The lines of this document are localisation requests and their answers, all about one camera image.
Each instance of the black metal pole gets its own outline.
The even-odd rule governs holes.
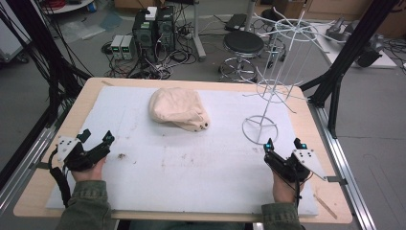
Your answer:
[[[319,84],[316,92],[309,97],[309,102],[317,107],[324,107],[326,99],[331,94],[328,130],[334,138],[337,138],[335,128],[341,81],[396,2],[397,0],[374,0],[344,45],[337,59],[331,64],[331,67],[319,78],[301,86],[301,89],[305,91]]]

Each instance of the sleeve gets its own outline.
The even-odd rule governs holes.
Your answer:
[[[105,181],[78,182],[68,205],[56,230],[104,230],[110,227],[111,209]]]
[[[293,203],[272,203],[262,205],[263,227],[265,230],[302,230],[298,211]]]

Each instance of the cardboard box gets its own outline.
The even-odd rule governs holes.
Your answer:
[[[114,6],[118,9],[135,10],[157,7],[156,0],[114,0]]]
[[[401,38],[406,35],[406,1],[399,1],[395,5],[376,32],[387,38]]]
[[[272,6],[286,18],[299,18],[304,4],[305,0],[278,0]]]
[[[305,19],[337,20],[344,16],[346,21],[358,20],[372,0],[307,0]]]

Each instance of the hand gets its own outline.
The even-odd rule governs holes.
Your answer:
[[[86,180],[102,180],[102,166],[105,163],[105,157],[102,158],[92,169],[76,172],[72,171],[72,176],[76,182]]]
[[[274,199],[276,203],[294,203],[296,192],[294,190],[295,183],[286,184],[284,180],[274,171],[274,187],[272,193],[274,194]]]

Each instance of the black stool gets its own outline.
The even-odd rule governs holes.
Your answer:
[[[250,32],[234,31],[224,36],[223,45],[236,57],[228,58],[221,63],[220,81],[228,78],[239,82],[257,82],[257,69],[247,58],[255,58],[260,54],[263,49],[263,40]]]

